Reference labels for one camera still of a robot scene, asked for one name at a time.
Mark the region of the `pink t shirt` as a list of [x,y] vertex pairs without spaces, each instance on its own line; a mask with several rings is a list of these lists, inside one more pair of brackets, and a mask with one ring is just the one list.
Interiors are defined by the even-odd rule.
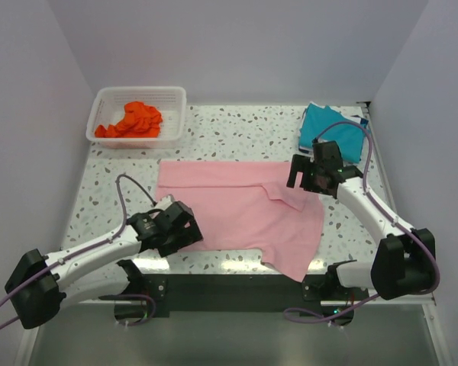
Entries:
[[324,225],[317,194],[288,188],[288,162],[162,161],[156,198],[190,207],[203,240],[188,252],[259,249],[262,263],[304,280]]

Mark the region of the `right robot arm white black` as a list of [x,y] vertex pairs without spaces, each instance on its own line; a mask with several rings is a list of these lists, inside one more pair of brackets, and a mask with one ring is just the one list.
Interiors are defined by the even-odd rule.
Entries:
[[335,142],[316,142],[314,155],[292,157],[287,187],[331,196],[347,207],[377,245],[370,263],[349,260],[330,265],[321,291],[335,300],[352,288],[374,290],[382,299],[429,294],[440,283],[435,238],[403,220],[368,186],[366,174],[344,165]]

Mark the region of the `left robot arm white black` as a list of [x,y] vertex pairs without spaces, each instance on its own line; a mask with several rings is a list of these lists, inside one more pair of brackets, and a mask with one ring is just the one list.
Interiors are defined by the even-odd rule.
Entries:
[[202,239],[192,210],[166,196],[152,210],[73,249],[26,252],[5,291],[21,325],[33,329],[85,300],[144,298],[144,276],[133,256],[153,249],[166,257]]

